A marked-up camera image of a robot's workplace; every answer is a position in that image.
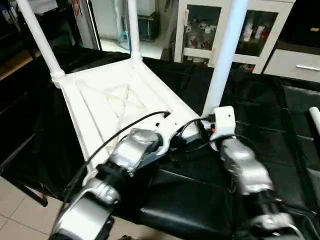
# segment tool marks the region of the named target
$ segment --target white wall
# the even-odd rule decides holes
[[[118,39],[118,31],[116,24],[116,14],[114,0],[91,0],[95,16],[96,25],[99,36],[105,39]],[[120,11],[124,14],[126,0],[116,0],[119,2]],[[137,0],[137,5],[143,5],[145,1],[151,0]],[[165,31],[170,20],[170,9],[165,12],[166,0],[159,0],[161,30]]]

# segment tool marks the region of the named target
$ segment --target white cabinet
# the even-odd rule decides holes
[[[260,74],[295,0],[251,0],[234,62]],[[174,61],[207,59],[215,67],[232,0],[179,0]]]
[[[320,55],[276,49],[264,74],[320,83]]]

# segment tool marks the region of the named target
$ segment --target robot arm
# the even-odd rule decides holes
[[[238,191],[243,196],[250,223],[247,228],[259,228],[268,240],[288,239],[283,229],[297,230],[283,203],[276,197],[267,169],[256,160],[255,153],[233,138],[235,117],[232,107],[215,110],[215,131],[211,146],[220,151],[224,167],[236,177]],[[113,226],[111,217],[121,201],[125,186],[135,171],[153,162],[169,149],[169,142],[179,129],[174,124],[159,126],[161,134],[146,129],[133,129],[115,147],[98,174],[91,178],[73,198],[53,227],[51,240],[105,240]]]
[[[105,164],[73,198],[53,227],[51,240],[105,240],[113,225],[111,214],[141,162],[156,154],[162,137],[151,130],[133,129],[116,146]]]

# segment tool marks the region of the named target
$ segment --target white drawer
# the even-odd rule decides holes
[[[264,74],[320,83],[320,55],[276,49]]]

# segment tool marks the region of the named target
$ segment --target tile floor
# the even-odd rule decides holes
[[[49,197],[48,206],[42,207],[0,177],[0,240],[47,240],[60,205],[60,201]],[[115,218],[109,240],[117,240],[123,235],[140,240],[179,240],[149,227]]]
[[[165,41],[166,32],[161,32],[159,37],[153,41],[140,41],[140,51],[143,57],[153,58],[153,59],[160,59],[163,44]],[[121,53],[129,53],[128,49],[125,49],[125,44],[120,46],[116,40],[105,39],[101,38],[101,47],[103,51],[106,52],[121,52]]]

